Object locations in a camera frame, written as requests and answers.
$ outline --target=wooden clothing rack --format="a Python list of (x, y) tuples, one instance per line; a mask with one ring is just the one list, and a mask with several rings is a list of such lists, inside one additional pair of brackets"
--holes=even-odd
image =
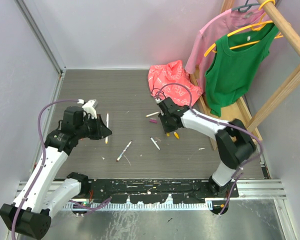
[[(267, 0), (257, 0), (259, 4), (266, 2)], [(221, 12), (224, 12), (234, 5), (234, 0), (224, 0), (221, 8)], [(263, 6), (264, 11), (281, 31), (283, 36), (288, 40), (290, 45), (300, 56), (300, 36), (292, 28), (290, 23), (281, 15), (275, 5), (268, 1)], [(199, 69), (196, 69), (194, 74), (190, 74), (190, 81), (195, 86), (198, 86), (197, 79), (199, 78)], [(206, 105), (204, 98), (201, 96), (198, 100), (199, 109), (202, 113), (212, 116), (214, 118), (220, 118), (222, 120), (232, 121), (233, 119), (240, 119), (248, 131), (252, 132), (256, 137), (262, 140), (261, 135), (257, 129), (257, 126), (270, 114), (272, 111), (300, 84), (300, 64), (294, 69), (294, 71), (286, 78), (281, 86), (272, 94), (272, 96), (266, 101), (266, 103), (259, 109), (259, 111), (251, 116), (248, 107), (240, 97), (234, 104), (223, 107), (221, 109), (221, 117), (217, 117), (210, 113), (209, 107)], [(212, 147), (217, 149), (217, 144), (211, 139)]]

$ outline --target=wooden pole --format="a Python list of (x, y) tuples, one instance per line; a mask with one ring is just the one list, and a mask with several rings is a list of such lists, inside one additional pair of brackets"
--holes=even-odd
[[(266, 0), (257, 0), (260, 4), (264, 3)], [(282, 16), (278, 9), (274, 6), (272, 2), (268, 2), (263, 6), (264, 11), (274, 22), (283, 36), (288, 40), (290, 45), (294, 48), (296, 53), (300, 56), (300, 36), (292, 28), (291, 24)]]

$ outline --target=clothes hanger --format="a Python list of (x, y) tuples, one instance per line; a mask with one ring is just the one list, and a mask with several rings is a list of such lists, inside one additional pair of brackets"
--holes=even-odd
[[(261, 10), (261, 8), (262, 8), (266, 3), (268, 3), (268, 2), (273, 2), (273, 4), (275, 4), (275, 0), (266, 0), (266, 1), (264, 1), (264, 2), (260, 5), (259, 10)], [(254, 23), (254, 24), (251, 24), (251, 25), (248, 25), (248, 26), (241, 27), (241, 28), (239, 28), (239, 29), (237, 29), (237, 30), (235, 30), (235, 31), (233, 31), (233, 32), (230, 32), (227, 36), (230, 37), (230, 36), (232, 36), (232, 35), (234, 35), (234, 34), (237, 34), (237, 33), (241, 32), (241, 31), (246, 30), (246, 29), (249, 29), (249, 28), (251, 28), (253, 31), (260, 31), (266, 24), (271, 24), (271, 23), (273, 23), (273, 21), (271, 21), (271, 20), (269, 20), (269, 21), (262, 21), (262, 22), (258, 22), (258, 23)], [(282, 35), (281, 32), (280, 32), (280, 33), (275, 37), (275, 39), (279, 39), (279, 38), (282, 38), (282, 37), (283, 37), (283, 35)], [(237, 45), (237, 46), (232, 46), (232, 47), (230, 47), (230, 49), (238, 49), (238, 48), (241, 48), (241, 47), (244, 47), (244, 46), (256, 44), (256, 43), (258, 43), (258, 42), (260, 42), (260, 40), (258, 40), (258, 41), (252, 41), (252, 42), (247, 42), (247, 43), (240, 44), (240, 45)], [(209, 54), (215, 47), (216, 47), (216, 43), (212, 44), (212, 45), (207, 49), (207, 51), (205, 51), (204, 56), (205, 56), (205, 57), (208, 56), (208, 54)]]
[(238, 10), (239, 13), (246, 13), (250, 10), (250, 8), (252, 6), (259, 6), (260, 4), (259, 3), (251, 3), (251, 4), (248, 4), (249, 0), (246, 0), (245, 4), (242, 5), (242, 6), (238, 6), (238, 7), (234, 7), (232, 8), (231, 10), (232, 11), (235, 11), (235, 10)]

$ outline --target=marker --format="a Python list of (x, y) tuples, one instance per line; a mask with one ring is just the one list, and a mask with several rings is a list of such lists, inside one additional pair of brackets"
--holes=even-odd
[(160, 150), (160, 147), (158, 146), (158, 144), (156, 143), (156, 141), (152, 137), (150, 137), (150, 139), (153, 142), (153, 144), (156, 146), (156, 148)]
[[(106, 127), (109, 128), (109, 113), (106, 113)], [(105, 137), (105, 144), (108, 144), (108, 137)]]
[(179, 135), (178, 135), (178, 133), (174, 132), (173, 134), (174, 134), (174, 136), (175, 136), (177, 139), (180, 138)]
[(118, 158), (116, 159), (117, 162), (119, 162), (120, 158), (124, 155), (125, 151), (128, 149), (131, 143), (132, 140), (128, 143), (128, 145), (123, 149), (122, 153), (118, 156)]
[(146, 118), (147, 118), (147, 117), (151, 117), (151, 116), (157, 115), (157, 114), (159, 114), (159, 113), (160, 113), (159, 111), (156, 111), (156, 112), (154, 112), (154, 113), (151, 113), (151, 114), (146, 115), (145, 117), (146, 117)]
[(154, 118), (151, 118), (151, 119), (149, 120), (149, 122), (150, 122), (150, 123), (154, 123), (154, 124), (158, 123), (157, 120), (154, 119)]

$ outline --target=green tank top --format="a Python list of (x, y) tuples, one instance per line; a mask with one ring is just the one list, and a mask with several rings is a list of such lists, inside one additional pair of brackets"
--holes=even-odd
[[(247, 93), (278, 32), (273, 23), (268, 23), (260, 31), (225, 35), (215, 42), (217, 53), (205, 73), (205, 95), (212, 114), (220, 117), (222, 107), (235, 103)], [(230, 49), (258, 40), (253, 45)]]

